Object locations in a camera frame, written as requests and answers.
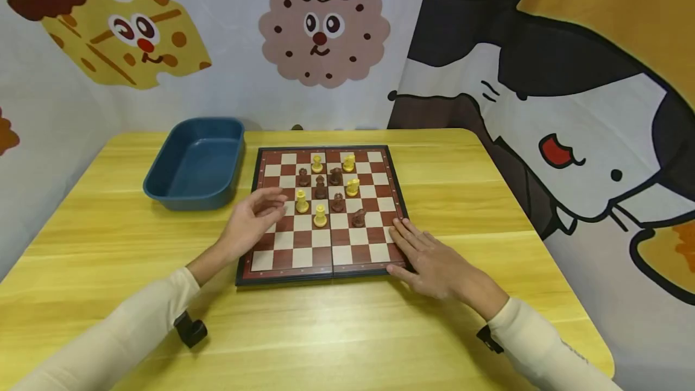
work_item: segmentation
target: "chess piece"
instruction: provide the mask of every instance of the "chess piece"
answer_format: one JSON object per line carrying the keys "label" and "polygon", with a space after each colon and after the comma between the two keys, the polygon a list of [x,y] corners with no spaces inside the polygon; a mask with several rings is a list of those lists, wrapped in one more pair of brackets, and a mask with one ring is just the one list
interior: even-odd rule
{"label": "chess piece", "polygon": [[331,176],[328,179],[328,182],[332,186],[338,186],[340,184],[340,175],[342,173],[343,173],[343,170],[341,170],[340,168],[333,168],[333,170],[331,170]]}
{"label": "chess piece", "polygon": [[301,187],[310,185],[311,177],[306,173],[306,168],[300,168],[299,184]]}
{"label": "chess piece", "polygon": [[360,193],[360,180],[355,178],[354,180],[348,181],[346,185],[346,194],[348,194],[348,196],[357,196],[358,193]]}
{"label": "chess piece", "polygon": [[346,161],[343,162],[343,171],[353,172],[355,171],[355,155],[350,154],[346,157]]}
{"label": "chess piece", "polygon": [[357,210],[352,216],[352,226],[355,228],[361,228],[364,226],[364,216],[367,212],[363,208]]}
{"label": "chess piece", "polygon": [[335,213],[340,213],[344,209],[346,209],[346,200],[343,198],[342,193],[338,192],[337,194],[335,194],[335,196],[333,197],[333,202],[331,203],[331,209]]}
{"label": "chess piece", "polygon": [[328,197],[328,189],[324,183],[323,176],[316,177],[316,189],[314,191],[316,199],[326,199]]}
{"label": "chess piece", "polygon": [[300,213],[306,213],[306,210],[308,210],[308,203],[306,202],[306,192],[301,189],[297,191],[296,209],[297,212]]}
{"label": "chess piece", "polygon": [[317,227],[323,227],[326,226],[327,222],[328,218],[326,218],[326,209],[323,207],[323,205],[317,205],[316,216],[314,216],[314,225]]}
{"label": "chess piece", "polygon": [[321,164],[321,156],[316,154],[314,156],[314,164],[311,166],[311,171],[319,173],[323,171],[323,164]]}

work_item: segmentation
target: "chessboard border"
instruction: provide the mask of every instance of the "chessboard border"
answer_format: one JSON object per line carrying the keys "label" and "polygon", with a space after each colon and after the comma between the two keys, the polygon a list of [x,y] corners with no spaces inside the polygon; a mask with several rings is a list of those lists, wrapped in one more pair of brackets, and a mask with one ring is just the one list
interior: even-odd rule
{"label": "chessboard border", "polygon": [[[256,154],[256,164],[253,167],[253,182],[251,185],[251,193],[257,189],[257,184],[259,181],[259,176],[261,174],[261,162],[262,162],[262,152],[264,151],[292,151],[292,150],[350,150],[354,148],[367,149],[367,148],[378,148],[384,150],[387,155],[387,160],[390,164],[390,168],[393,173],[393,185],[395,186],[395,191],[398,195],[399,205],[401,206],[403,217],[408,217],[408,210],[405,207],[405,201],[403,200],[403,193],[401,191],[401,184],[398,182],[398,175],[395,171],[395,166],[393,166],[392,155],[390,154],[389,146],[383,144],[376,145],[319,145],[319,146],[271,146],[271,147],[260,147]],[[387,269],[370,269],[370,270],[358,270],[353,272],[340,272],[335,273],[333,270],[330,273],[320,273],[312,275],[294,275],[294,276],[278,276],[274,278],[257,278],[257,279],[244,279],[244,261],[246,254],[239,257],[239,261],[236,268],[236,281],[235,285],[237,287],[248,286],[248,285],[270,285],[270,284],[281,284],[283,282],[294,282],[294,281],[319,281],[334,278],[357,278],[362,276],[384,276],[388,275]],[[408,262],[408,258],[405,257],[405,268],[409,271],[413,271],[412,264]]]}

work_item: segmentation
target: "wooden table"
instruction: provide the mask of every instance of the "wooden table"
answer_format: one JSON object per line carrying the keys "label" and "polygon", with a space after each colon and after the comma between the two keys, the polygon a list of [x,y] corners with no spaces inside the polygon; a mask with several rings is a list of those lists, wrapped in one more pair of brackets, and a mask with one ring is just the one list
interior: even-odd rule
{"label": "wooden table", "polygon": [[[169,212],[142,193],[164,133],[116,136],[0,284],[0,388],[210,245],[230,206]],[[410,217],[525,299],[603,372],[613,361],[485,149],[466,130],[247,132],[236,200],[260,146],[388,144]],[[189,308],[210,336],[175,332],[119,390],[525,390],[477,338],[465,306],[388,277],[237,290],[236,265]]]}

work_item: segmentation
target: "chessboard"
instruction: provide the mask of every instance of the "chessboard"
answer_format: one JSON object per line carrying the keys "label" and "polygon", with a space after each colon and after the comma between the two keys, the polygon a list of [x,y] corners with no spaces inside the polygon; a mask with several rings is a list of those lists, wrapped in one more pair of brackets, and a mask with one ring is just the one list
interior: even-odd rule
{"label": "chessboard", "polygon": [[[355,156],[354,169],[340,173],[338,185],[329,183],[334,168],[343,168],[348,155]],[[321,171],[312,171],[320,157]],[[300,186],[305,168],[311,184]],[[316,199],[316,179],[323,176],[326,199]],[[346,194],[348,182],[360,180],[355,196]],[[260,285],[353,276],[385,275],[387,264],[410,268],[393,243],[389,227],[393,219],[408,217],[401,187],[388,145],[260,148],[253,175],[253,190],[280,186],[287,195],[287,213],[253,248],[239,259],[237,285]],[[309,210],[297,212],[297,192],[304,190]],[[334,196],[344,196],[342,211],[334,212]],[[314,224],[319,205],[328,222]],[[352,216],[365,210],[364,226],[353,226]]]}

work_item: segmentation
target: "person's left hand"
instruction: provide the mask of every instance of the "person's left hand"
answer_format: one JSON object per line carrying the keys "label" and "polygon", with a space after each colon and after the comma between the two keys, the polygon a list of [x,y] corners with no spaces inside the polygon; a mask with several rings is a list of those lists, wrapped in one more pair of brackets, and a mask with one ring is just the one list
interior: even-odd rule
{"label": "person's left hand", "polygon": [[258,189],[237,203],[232,216],[215,244],[225,249],[229,262],[241,257],[261,239],[261,236],[285,216],[287,196],[282,188]]}

